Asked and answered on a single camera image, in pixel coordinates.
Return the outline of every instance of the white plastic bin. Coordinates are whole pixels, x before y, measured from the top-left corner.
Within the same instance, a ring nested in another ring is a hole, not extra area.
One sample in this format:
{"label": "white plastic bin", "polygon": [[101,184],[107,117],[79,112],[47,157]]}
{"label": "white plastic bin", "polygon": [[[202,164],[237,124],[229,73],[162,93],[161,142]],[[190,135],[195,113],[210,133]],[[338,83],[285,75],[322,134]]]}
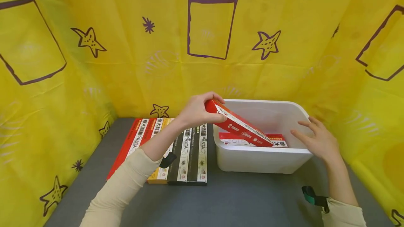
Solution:
{"label": "white plastic bin", "polygon": [[292,174],[312,154],[290,134],[298,129],[307,135],[313,133],[297,121],[308,121],[308,114],[298,104],[283,101],[226,99],[226,107],[245,118],[264,133],[281,133],[289,148],[250,147],[225,145],[219,139],[223,129],[213,125],[217,163],[228,172],[260,172]]}

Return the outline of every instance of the beige sleeve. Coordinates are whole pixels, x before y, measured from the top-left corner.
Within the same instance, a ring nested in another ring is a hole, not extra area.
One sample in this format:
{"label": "beige sleeve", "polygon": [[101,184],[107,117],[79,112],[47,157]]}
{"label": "beige sleeve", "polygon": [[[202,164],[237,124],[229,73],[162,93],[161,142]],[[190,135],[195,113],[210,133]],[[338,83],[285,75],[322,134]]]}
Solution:
{"label": "beige sleeve", "polygon": [[332,198],[327,202],[330,212],[322,212],[324,227],[366,227],[361,208]]}
{"label": "beige sleeve", "polygon": [[118,227],[122,212],[160,165],[142,149],[132,153],[91,201],[80,227]]}

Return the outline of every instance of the black wrist strap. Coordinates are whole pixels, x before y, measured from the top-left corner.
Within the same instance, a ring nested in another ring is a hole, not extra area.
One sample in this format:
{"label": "black wrist strap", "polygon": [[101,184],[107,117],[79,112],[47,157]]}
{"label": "black wrist strap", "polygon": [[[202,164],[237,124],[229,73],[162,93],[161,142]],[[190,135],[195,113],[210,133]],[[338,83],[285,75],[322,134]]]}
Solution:
{"label": "black wrist strap", "polygon": [[316,195],[314,189],[311,186],[302,187],[302,192],[306,201],[313,205],[321,206],[324,209],[325,213],[330,212],[330,208],[328,207],[327,203],[327,197]]}
{"label": "black wrist strap", "polygon": [[160,168],[168,168],[176,159],[176,155],[173,152],[169,152],[167,157],[163,157]]}

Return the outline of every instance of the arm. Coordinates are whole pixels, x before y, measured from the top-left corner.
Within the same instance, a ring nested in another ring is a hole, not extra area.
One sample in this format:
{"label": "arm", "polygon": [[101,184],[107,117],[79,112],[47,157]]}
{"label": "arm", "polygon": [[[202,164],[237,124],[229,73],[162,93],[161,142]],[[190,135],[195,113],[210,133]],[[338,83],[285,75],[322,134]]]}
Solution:
{"label": "arm", "polygon": [[337,139],[319,120],[310,117],[310,122],[299,121],[300,125],[309,127],[314,137],[292,130],[308,150],[319,157],[325,164],[329,179],[328,205],[330,213],[323,213],[325,227],[365,227],[362,209],[359,208],[354,190],[349,180],[348,170],[339,152]]}
{"label": "arm", "polygon": [[119,226],[125,207],[159,166],[168,147],[184,129],[226,120],[223,115],[205,110],[204,103],[213,98],[224,103],[213,92],[191,97],[176,119],[132,153],[91,201],[80,226]]}

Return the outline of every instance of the box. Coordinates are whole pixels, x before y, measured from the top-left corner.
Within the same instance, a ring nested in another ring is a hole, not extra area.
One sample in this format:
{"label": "box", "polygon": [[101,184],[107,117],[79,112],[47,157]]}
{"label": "box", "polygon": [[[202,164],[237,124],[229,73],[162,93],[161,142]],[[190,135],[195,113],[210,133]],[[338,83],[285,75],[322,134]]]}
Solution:
{"label": "box", "polygon": [[[131,153],[173,120],[173,118],[135,119],[107,180]],[[177,156],[176,160],[168,168],[158,167],[147,182],[149,184],[206,185],[207,141],[207,124],[183,131],[164,154],[164,157],[167,157],[169,152],[173,152]]]}
{"label": "box", "polygon": [[[272,143],[274,143],[273,147],[288,147],[286,140],[282,134],[272,133],[266,134],[266,136],[271,140]],[[253,145],[244,140],[241,135],[232,134],[229,132],[219,132],[219,139],[225,145],[244,145],[257,147],[256,145]]]}
{"label": "box", "polygon": [[292,174],[312,157],[305,145],[290,134],[291,129],[297,129],[312,136],[310,129],[297,123],[308,121],[308,114],[300,105],[283,101],[227,99],[226,107],[264,133],[282,134],[288,148],[226,145],[219,136],[220,132],[226,131],[214,125],[217,163],[221,170]]}
{"label": "box", "polygon": [[205,109],[207,112],[220,113],[228,118],[223,123],[216,123],[218,127],[231,132],[232,134],[239,135],[242,139],[251,144],[261,147],[273,146],[271,140],[263,132],[250,124],[245,117],[232,112],[217,100],[208,100],[205,103]]}

